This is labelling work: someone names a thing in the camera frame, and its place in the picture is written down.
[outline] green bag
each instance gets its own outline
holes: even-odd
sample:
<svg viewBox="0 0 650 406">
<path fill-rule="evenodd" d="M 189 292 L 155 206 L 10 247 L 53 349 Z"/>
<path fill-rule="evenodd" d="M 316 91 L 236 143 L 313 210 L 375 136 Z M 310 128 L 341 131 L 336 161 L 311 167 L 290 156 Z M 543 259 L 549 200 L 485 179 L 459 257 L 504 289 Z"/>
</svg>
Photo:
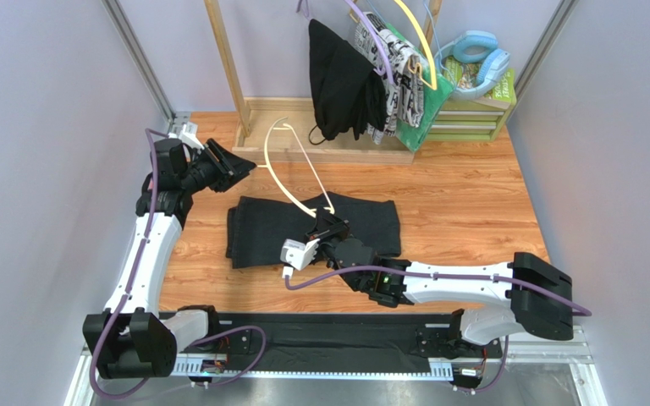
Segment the green bag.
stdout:
<svg viewBox="0 0 650 406">
<path fill-rule="evenodd" d="M 392 25 L 388 24 L 388 29 L 401 40 L 407 41 Z M 426 78 L 426 80 L 430 78 L 430 67 L 423 67 L 422 77 Z M 436 91 L 426 85 L 423 86 L 423 112 L 420 127 L 411 127 L 408 123 L 398 120 L 396 135 L 400 142 L 413 152 L 420 149 L 422 143 L 425 142 L 427 133 L 430 132 L 432 124 L 438 118 L 443 103 L 448 100 L 450 93 L 453 91 L 453 85 L 440 72 L 436 73 L 436 80 L 438 81 Z"/>
</svg>

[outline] gray wall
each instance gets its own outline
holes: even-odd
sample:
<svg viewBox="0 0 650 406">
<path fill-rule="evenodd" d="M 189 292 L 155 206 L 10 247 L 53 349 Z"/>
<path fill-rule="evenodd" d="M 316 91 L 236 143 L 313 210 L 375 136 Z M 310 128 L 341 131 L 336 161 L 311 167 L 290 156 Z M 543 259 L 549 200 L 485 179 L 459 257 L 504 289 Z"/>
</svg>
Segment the gray wall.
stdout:
<svg viewBox="0 0 650 406">
<path fill-rule="evenodd" d="M 422 0 L 404 0 L 421 22 Z M 234 104 L 202 0 L 121 0 L 152 68 L 177 111 L 230 111 Z M 355 24 L 341 0 L 311 0 L 314 16 L 343 38 Z M 391 0 L 372 0 L 404 36 L 420 42 Z M 444 45 L 465 30 L 489 30 L 520 72 L 559 0 L 443 0 L 438 21 Z M 307 21 L 297 0 L 220 0 L 245 96 L 310 95 Z M 365 0 L 358 6 L 370 10 Z"/>
<path fill-rule="evenodd" d="M 579 2 L 510 121 L 609 402 L 650 404 L 650 2 Z"/>
<path fill-rule="evenodd" d="M 62 404 L 164 121 L 98 1 L 0 1 L 0 404 Z"/>
</svg>

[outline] wooden rack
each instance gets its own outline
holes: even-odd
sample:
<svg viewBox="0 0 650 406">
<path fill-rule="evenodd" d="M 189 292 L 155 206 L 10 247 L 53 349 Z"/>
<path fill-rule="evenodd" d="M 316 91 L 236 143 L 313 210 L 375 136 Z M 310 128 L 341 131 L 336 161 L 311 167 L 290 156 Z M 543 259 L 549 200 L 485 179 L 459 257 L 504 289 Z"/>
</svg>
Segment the wooden rack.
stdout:
<svg viewBox="0 0 650 406">
<path fill-rule="evenodd" d="M 262 162 L 267 130 L 275 120 L 287 117 L 288 123 L 293 126 L 305 146 L 308 156 L 314 162 L 401 165 L 413 162 L 414 154 L 394 137 L 386 137 L 381 145 L 375 145 L 370 140 L 355 141 L 352 136 L 342 134 L 335 140 L 320 145 L 311 145 L 307 141 L 307 136 L 315 126 L 315 112 L 312 99 L 309 97 L 244 97 L 219 1 L 204 1 L 207 14 L 210 17 L 212 32 L 215 35 L 215 42 L 218 44 L 220 58 L 223 60 L 230 93 L 232 93 L 235 108 L 240 117 L 232 147 L 234 154 L 245 159 Z M 429 7 L 435 21 L 438 20 L 441 2 L 442 0 L 430 0 Z M 433 27 L 428 18 L 426 18 L 424 31 L 428 42 L 430 42 Z M 322 138 L 319 129 L 313 131 L 312 138 L 315 140 Z M 270 135 L 268 151 L 270 160 L 274 162 L 303 162 L 305 160 L 297 141 L 293 139 L 290 132 L 273 132 Z"/>
</svg>

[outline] black garment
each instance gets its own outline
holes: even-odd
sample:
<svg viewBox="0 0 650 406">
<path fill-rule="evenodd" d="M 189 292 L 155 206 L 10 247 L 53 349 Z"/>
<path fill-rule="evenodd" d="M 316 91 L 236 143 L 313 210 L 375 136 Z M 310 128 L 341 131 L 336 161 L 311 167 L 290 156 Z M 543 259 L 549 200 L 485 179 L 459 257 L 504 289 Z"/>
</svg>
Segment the black garment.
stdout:
<svg viewBox="0 0 650 406">
<path fill-rule="evenodd" d="M 350 232 L 384 256 L 400 255 L 400 220 L 392 200 L 378 202 L 329 193 L 335 216 L 350 222 Z M 302 202 L 310 208 L 328 205 L 324 195 Z M 233 268 L 276 265 L 286 239 L 302 241 L 315 218 L 292 203 L 241 197 L 228 211 L 228 249 Z"/>
<path fill-rule="evenodd" d="M 351 127 L 385 127 L 385 86 L 372 63 L 321 22 L 310 20 L 310 88 L 315 122 L 326 140 Z"/>
</svg>

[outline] headphones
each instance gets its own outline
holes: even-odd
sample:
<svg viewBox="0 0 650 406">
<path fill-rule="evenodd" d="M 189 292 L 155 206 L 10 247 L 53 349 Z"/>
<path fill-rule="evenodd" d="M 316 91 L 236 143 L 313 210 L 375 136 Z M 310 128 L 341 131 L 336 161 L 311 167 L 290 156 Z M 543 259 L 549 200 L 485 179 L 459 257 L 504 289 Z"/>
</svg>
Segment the headphones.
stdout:
<svg viewBox="0 0 650 406">
<path fill-rule="evenodd" d="M 451 55 L 461 63 L 482 62 L 476 77 L 476 87 L 462 89 L 456 85 L 451 95 L 455 100 L 474 100 L 488 93 L 503 78 L 510 61 L 510 54 L 498 48 L 495 36 L 485 31 L 466 31 L 440 48 L 435 59 L 441 63 Z"/>
</svg>

